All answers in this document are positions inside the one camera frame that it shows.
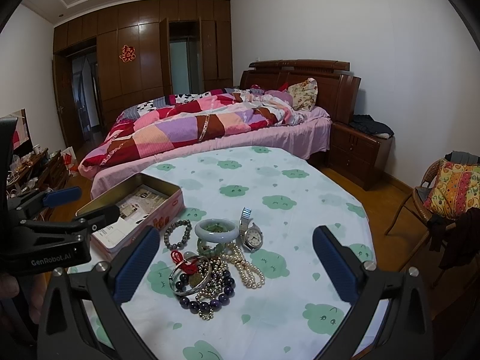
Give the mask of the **left hand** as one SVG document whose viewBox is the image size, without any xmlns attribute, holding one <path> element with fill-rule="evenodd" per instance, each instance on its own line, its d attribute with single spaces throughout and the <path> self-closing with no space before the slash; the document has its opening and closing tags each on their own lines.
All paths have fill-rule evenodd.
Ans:
<svg viewBox="0 0 480 360">
<path fill-rule="evenodd" d="M 29 316 L 33 323 L 38 324 L 41 318 L 41 310 L 44 296 L 47 291 L 47 282 L 43 274 L 33 277 L 32 288 L 29 293 Z M 1 275 L 1 300 L 18 296 L 20 286 L 15 277 L 7 274 Z"/>
</svg>

